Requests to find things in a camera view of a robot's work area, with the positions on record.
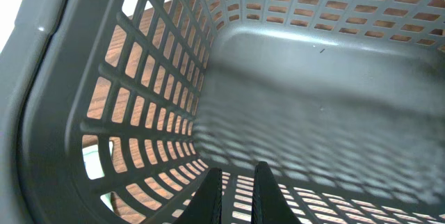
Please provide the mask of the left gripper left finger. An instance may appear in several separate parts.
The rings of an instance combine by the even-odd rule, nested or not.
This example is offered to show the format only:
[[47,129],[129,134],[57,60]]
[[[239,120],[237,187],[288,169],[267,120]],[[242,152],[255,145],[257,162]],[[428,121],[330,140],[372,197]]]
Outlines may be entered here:
[[222,170],[210,169],[193,199],[174,224],[221,224],[222,186]]

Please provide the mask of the grey plastic mesh basket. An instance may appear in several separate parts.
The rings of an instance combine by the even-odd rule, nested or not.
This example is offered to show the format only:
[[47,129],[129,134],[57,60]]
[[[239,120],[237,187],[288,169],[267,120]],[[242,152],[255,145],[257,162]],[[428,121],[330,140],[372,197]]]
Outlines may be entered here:
[[22,0],[2,223],[174,223],[212,168],[251,223],[444,222],[444,0]]

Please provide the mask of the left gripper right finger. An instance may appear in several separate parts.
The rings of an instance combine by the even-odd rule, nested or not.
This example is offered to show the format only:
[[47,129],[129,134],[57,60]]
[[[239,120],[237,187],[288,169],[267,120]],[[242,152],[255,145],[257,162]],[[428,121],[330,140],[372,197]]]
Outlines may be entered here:
[[301,224],[287,204],[270,166],[265,161],[260,161],[254,171],[251,223]]

